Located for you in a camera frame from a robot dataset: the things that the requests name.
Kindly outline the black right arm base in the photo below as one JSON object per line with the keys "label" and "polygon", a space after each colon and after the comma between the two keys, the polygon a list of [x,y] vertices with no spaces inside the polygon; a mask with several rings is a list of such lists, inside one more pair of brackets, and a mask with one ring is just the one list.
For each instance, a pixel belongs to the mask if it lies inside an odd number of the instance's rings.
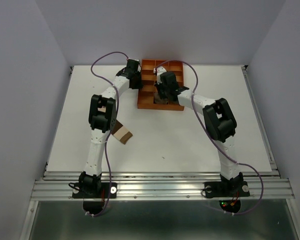
{"label": "black right arm base", "polygon": [[203,183],[201,195],[207,199],[221,198],[219,205],[223,211],[237,214],[241,209],[240,198],[250,196],[250,190],[246,181],[208,181]]}

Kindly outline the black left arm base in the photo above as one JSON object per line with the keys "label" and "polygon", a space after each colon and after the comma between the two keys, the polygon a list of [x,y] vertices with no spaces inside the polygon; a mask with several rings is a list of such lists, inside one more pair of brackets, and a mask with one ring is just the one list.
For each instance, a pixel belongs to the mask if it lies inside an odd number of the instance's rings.
{"label": "black left arm base", "polygon": [[82,209],[86,216],[92,218],[101,216],[110,199],[117,198],[118,184],[116,182],[101,182],[99,189],[84,189],[78,182],[70,182],[72,198],[82,200]]}

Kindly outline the taupe sock with maroon cuff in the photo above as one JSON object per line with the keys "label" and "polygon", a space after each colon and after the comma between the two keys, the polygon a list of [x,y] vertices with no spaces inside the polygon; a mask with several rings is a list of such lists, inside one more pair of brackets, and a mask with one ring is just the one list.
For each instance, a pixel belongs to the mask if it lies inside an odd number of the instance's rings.
{"label": "taupe sock with maroon cuff", "polygon": [[168,99],[164,98],[164,99],[161,99],[161,98],[155,98],[154,99],[154,103],[155,104],[159,104],[159,105],[167,105],[169,103]]}

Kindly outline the cream and brown sock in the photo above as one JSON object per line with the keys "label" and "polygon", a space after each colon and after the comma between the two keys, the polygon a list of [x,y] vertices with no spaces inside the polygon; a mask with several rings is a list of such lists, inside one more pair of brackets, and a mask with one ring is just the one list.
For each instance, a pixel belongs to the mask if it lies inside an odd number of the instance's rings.
{"label": "cream and brown sock", "polygon": [[112,135],[116,140],[124,145],[133,136],[133,134],[118,120],[116,120],[111,133],[109,131],[106,131],[103,140],[100,139],[97,143],[106,144],[110,138],[110,135]]}

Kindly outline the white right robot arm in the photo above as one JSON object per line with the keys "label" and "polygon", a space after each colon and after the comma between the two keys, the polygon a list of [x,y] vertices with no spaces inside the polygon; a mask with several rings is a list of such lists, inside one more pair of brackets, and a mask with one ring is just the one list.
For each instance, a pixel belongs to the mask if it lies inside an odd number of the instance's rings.
{"label": "white right robot arm", "polygon": [[203,116],[204,130],[218,149],[220,175],[225,179],[220,182],[221,192],[232,195],[238,190],[238,183],[234,179],[240,170],[234,150],[237,121],[228,101],[225,98],[214,100],[194,94],[188,87],[179,86],[175,73],[164,67],[156,70],[156,79],[155,87],[160,99],[168,99],[193,110],[196,116]]}

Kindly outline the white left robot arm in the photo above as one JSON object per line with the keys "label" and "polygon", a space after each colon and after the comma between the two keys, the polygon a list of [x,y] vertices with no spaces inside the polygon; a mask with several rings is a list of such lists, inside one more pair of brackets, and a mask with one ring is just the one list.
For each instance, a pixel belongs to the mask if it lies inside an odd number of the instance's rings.
{"label": "white left robot arm", "polygon": [[88,115],[91,142],[86,164],[80,175],[81,181],[88,179],[84,191],[90,197],[96,197],[101,193],[101,184],[93,179],[100,178],[102,174],[105,145],[115,127],[119,98],[128,89],[142,87],[140,61],[129,58],[126,66],[115,75],[112,85],[103,93],[91,97]]}

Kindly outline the orange compartment tray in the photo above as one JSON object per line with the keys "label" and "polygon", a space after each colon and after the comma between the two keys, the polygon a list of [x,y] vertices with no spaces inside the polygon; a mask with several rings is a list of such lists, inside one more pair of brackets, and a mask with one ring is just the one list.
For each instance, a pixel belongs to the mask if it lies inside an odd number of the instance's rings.
{"label": "orange compartment tray", "polygon": [[[183,111],[184,107],[176,102],[168,102],[168,104],[155,104],[154,94],[157,92],[155,83],[157,77],[154,74],[154,68],[165,62],[160,59],[143,59],[141,61],[141,80],[143,88],[138,90],[137,108],[148,110],[166,110],[166,111]],[[184,86],[184,68],[183,64],[176,61],[164,63],[162,65],[167,71],[171,71],[176,75],[179,86]]]}

